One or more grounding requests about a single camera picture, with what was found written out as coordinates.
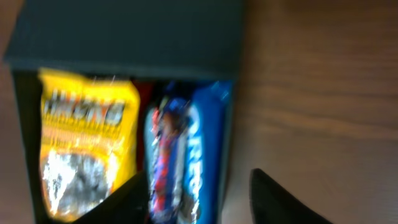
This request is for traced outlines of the purple Dairy Milk bar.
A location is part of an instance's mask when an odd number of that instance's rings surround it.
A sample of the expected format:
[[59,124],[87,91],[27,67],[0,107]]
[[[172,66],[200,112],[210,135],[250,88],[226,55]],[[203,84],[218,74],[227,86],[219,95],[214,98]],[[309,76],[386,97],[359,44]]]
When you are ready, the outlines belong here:
[[175,223],[182,199],[188,104],[174,82],[152,113],[152,176],[149,214],[153,223]]

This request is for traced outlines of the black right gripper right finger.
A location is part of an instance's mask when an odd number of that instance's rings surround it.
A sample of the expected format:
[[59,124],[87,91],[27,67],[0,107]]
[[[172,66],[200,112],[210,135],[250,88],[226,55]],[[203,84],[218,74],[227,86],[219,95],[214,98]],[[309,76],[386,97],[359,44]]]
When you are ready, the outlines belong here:
[[331,224],[258,168],[251,171],[249,199],[254,224]]

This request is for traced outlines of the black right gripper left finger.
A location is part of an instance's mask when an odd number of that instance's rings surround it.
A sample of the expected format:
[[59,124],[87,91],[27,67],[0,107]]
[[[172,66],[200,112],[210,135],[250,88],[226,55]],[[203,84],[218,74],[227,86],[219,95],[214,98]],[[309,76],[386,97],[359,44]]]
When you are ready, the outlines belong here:
[[140,171],[74,223],[143,224],[147,218],[148,199],[147,176]]

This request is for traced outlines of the blue Oreo cookie pack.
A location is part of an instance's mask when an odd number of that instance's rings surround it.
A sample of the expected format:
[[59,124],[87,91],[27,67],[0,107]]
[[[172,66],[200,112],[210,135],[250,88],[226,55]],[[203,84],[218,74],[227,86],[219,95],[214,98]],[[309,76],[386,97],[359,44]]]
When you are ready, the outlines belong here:
[[192,93],[179,224],[216,222],[220,155],[231,87],[229,81],[217,81]]

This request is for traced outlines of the red Hacks candy bag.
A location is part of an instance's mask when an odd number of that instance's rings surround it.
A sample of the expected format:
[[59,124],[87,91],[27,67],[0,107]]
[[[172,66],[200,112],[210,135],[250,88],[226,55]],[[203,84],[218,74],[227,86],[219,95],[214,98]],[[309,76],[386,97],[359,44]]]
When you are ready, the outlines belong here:
[[137,125],[137,149],[136,149],[136,165],[137,170],[144,169],[145,161],[145,145],[144,145],[144,126],[146,119],[146,111],[152,100],[153,83],[141,82],[133,80],[132,83],[137,88],[141,99],[139,107],[138,125]]

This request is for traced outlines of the dark green gift box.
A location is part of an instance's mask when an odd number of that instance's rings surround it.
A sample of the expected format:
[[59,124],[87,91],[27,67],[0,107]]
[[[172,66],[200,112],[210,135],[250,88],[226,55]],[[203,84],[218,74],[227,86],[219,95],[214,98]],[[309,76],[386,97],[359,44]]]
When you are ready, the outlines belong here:
[[41,67],[96,76],[235,80],[242,0],[29,0],[7,47],[35,223],[49,223],[39,182]]

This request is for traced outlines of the green Haribo gummy bag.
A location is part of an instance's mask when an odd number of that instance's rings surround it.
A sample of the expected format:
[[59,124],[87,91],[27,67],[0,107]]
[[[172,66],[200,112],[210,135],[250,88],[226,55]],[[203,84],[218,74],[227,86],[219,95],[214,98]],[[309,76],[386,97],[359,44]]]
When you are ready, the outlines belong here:
[[155,146],[153,142],[155,140],[155,134],[153,133],[153,121],[152,117],[155,113],[155,106],[150,106],[144,116],[144,149],[145,149],[145,164],[144,168],[147,174],[148,189],[149,193],[152,193],[152,181],[154,178],[154,154]]

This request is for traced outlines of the yellow nut snack bag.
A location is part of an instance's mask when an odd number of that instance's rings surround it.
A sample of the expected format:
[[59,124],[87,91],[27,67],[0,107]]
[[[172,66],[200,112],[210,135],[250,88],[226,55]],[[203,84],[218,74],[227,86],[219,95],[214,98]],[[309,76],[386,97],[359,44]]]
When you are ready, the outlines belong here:
[[129,80],[39,72],[40,178],[48,215],[73,222],[137,172],[141,98]]

